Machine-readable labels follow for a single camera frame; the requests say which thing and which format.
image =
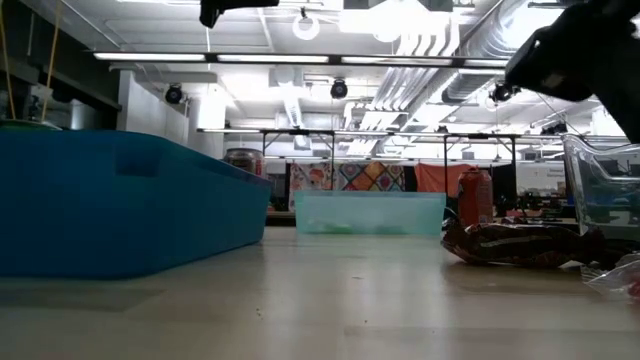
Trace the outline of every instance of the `blue plastic bin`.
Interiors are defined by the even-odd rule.
[[[270,183],[168,140],[0,132],[0,275],[126,278],[262,239]]]
[[[296,224],[303,234],[439,236],[445,194],[296,191]]]

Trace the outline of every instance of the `gray concrete floor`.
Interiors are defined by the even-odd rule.
[[[437,239],[296,237],[116,282],[0,279],[0,359],[638,359],[640,306]]]

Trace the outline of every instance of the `clear plastic container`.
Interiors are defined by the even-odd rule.
[[[440,236],[445,194],[296,191],[296,226],[303,234]]]
[[[640,145],[596,149],[563,136],[580,230],[597,227],[608,239],[640,241]]]

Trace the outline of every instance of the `red cloth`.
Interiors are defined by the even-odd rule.
[[[447,166],[447,193],[450,197],[458,197],[458,178],[472,167],[467,164]],[[444,166],[418,164],[416,165],[416,178],[418,192],[445,192]]]

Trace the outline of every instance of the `cable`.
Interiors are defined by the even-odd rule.
[[[56,48],[58,45],[58,34],[60,32],[60,18],[62,17],[62,0],[57,0],[56,5],[56,25],[53,30],[53,43],[51,44],[51,58],[49,59],[49,72],[47,73],[47,90],[51,90],[51,78],[53,77],[53,64],[56,58]],[[42,105],[42,117],[40,122],[44,122],[47,116],[47,103],[49,102],[49,96],[44,97],[44,104]]]
[[[4,57],[4,72],[7,75],[7,92],[9,93],[9,106],[11,108],[11,118],[16,119],[16,107],[13,102],[13,89],[11,88],[11,73],[9,72],[9,53],[7,46],[7,37],[4,31],[4,13],[0,3],[0,36],[2,37],[2,55]]]

